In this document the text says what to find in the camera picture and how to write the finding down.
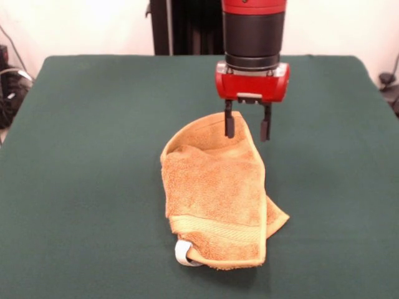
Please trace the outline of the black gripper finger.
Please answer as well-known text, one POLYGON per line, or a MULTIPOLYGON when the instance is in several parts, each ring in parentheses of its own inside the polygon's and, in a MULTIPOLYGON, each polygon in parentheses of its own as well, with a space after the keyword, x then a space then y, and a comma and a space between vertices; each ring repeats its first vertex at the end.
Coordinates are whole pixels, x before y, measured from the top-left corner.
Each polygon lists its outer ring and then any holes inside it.
POLYGON ((272 105, 267 103, 264 107, 264 118, 261 122, 260 137, 262 142, 270 140, 272 105))
POLYGON ((234 138, 234 118, 232 116, 233 102, 231 100, 225 100, 224 109, 224 125, 225 125, 225 136, 228 138, 234 138))

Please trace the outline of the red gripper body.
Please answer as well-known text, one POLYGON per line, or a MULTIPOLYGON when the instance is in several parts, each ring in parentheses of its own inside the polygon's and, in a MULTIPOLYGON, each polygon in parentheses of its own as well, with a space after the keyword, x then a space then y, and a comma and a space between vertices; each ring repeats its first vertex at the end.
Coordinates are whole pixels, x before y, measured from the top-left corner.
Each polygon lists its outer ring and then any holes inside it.
POLYGON ((279 63, 274 70, 246 72, 232 69, 225 61, 216 64, 215 82, 224 100, 254 100, 259 104, 283 101, 290 77, 287 63, 279 63))

